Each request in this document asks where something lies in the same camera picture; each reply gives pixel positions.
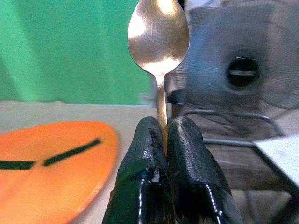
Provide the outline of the orange plate with black marks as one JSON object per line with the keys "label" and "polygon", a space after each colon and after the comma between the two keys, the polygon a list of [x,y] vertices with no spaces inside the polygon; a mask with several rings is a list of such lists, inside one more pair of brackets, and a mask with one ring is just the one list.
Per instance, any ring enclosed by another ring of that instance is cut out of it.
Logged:
{"label": "orange plate with black marks", "polygon": [[0,134],[0,224],[68,224],[107,182],[118,143],[98,121]]}

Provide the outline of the grey electric fan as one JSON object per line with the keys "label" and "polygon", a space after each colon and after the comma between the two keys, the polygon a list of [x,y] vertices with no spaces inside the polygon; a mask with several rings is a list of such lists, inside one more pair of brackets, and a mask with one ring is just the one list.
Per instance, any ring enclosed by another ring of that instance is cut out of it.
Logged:
{"label": "grey electric fan", "polygon": [[271,135],[299,109],[299,0],[222,0],[190,12],[189,52],[168,102],[208,133]]}

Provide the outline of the white board with black edge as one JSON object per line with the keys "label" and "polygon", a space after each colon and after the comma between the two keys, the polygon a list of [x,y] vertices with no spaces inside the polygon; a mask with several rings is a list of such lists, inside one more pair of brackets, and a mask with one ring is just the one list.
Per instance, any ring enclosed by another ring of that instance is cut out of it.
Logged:
{"label": "white board with black edge", "polygon": [[263,156],[299,188],[299,134],[254,141]]}

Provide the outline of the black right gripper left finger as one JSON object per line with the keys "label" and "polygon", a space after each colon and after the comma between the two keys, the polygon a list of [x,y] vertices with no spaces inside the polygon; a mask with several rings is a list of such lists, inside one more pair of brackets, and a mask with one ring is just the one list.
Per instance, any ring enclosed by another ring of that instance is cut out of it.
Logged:
{"label": "black right gripper left finger", "polygon": [[163,224],[167,168],[158,121],[144,117],[119,166],[102,224]]}

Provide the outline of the silver metal spoon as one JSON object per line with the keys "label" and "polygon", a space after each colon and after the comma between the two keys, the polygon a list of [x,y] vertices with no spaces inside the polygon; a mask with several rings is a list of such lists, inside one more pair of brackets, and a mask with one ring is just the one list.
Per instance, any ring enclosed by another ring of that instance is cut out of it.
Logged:
{"label": "silver metal spoon", "polygon": [[187,19],[177,0],[139,0],[128,26],[128,48],[134,62],[156,80],[164,144],[168,137],[164,77],[183,62],[189,42]]}

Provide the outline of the green curtain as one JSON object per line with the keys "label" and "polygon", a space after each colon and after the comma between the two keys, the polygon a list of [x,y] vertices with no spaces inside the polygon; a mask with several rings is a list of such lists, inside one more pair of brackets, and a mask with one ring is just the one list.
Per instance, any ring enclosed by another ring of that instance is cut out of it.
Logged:
{"label": "green curtain", "polygon": [[0,0],[0,101],[150,105],[131,59],[138,0]]}

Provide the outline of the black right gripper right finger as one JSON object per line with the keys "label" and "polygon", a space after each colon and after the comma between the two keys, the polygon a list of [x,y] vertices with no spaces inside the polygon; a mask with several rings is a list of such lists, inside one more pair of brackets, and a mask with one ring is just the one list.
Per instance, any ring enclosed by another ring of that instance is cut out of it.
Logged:
{"label": "black right gripper right finger", "polygon": [[190,118],[168,122],[168,157],[179,224],[243,224],[224,173]]}

